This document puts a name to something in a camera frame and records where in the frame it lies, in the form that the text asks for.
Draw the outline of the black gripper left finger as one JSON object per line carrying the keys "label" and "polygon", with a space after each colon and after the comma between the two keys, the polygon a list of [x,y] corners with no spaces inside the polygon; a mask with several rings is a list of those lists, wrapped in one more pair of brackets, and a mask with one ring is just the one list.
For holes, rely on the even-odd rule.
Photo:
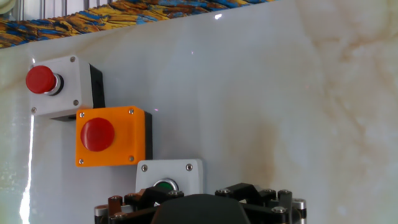
{"label": "black gripper left finger", "polygon": [[116,223],[122,220],[132,220],[132,216],[146,216],[154,213],[162,203],[184,196],[181,190],[165,187],[149,187],[139,193],[129,193],[125,196],[113,195],[108,203],[94,208],[95,224]]}

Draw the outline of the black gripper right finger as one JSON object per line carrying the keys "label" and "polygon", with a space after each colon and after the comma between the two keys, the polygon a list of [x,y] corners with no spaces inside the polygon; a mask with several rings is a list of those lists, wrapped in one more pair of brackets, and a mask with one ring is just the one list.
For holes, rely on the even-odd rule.
{"label": "black gripper right finger", "polygon": [[218,189],[215,195],[238,201],[251,223],[307,224],[306,200],[293,197],[286,189],[276,191],[239,183]]}

